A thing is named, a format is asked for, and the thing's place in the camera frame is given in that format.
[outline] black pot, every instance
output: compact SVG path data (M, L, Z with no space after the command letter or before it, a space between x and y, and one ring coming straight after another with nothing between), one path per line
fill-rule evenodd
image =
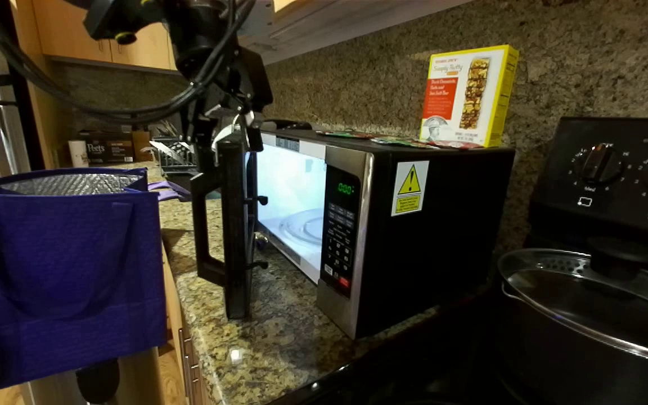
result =
M495 356L541 403L648 405L648 272L588 264L568 249L504 255Z

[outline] microwave handle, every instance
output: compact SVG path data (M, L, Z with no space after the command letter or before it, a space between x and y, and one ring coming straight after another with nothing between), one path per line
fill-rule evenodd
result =
M225 285L225 264L208 255L208 220L207 196L219 186L218 173L195 173L190 178L190 220L194 220L194 249L197 264L197 277L208 279L216 285Z

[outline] box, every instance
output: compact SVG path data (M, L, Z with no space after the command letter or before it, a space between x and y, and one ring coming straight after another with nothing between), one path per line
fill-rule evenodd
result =
M131 138L110 134L110 138L83 138L84 157L90 164L131 164L135 162L135 148Z
M502 146L518 60L511 45L431 53L419 139Z

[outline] black cable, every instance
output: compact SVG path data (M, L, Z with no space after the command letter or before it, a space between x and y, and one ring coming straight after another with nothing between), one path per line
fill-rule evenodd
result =
M207 93L208 84L213 80L213 77L218 75L218 69L225 62L222 49L233 38L239 26L244 22L252 7L254 7L254 0L243 0L240 7L226 8L233 17L228 17L225 35L216 43L216 47L210 49L210 53L207 56L207 60L203 62L197 75L190 79L188 87L182 89L179 95L174 95L173 98L168 98L165 104L151 105L151 107L106 111L106 107L91 107L91 105L84 105L84 104L71 98L53 79L50 79L50 75L45 75L26 53L23 53L18 49L18 45L11 43L11 38L1 31L1 26L0 26L0 49L8 58L14 69L18 69L28 80L34 80L37 87L43 87L53 98L57 98L57 101L63 101L63 104L66 104L66 105L84 112L84 115L106 120L106 122L146 123L146 122L158 122L158 120L163 120L163 116L178 112L179 107L190 104L195 97L203 97Z

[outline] granite countertop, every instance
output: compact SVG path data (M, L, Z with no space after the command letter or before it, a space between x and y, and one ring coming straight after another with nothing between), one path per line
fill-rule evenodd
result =
M218 211L219 201L207 201L208 249L222 258ZM195 274L190 204L160 203L160 223L197 368L213 403L259 405L281 399L431 315L353 342L315 308L315 285L270 249L255 257L270 266L252 269L252 319L226 322L222 287Z

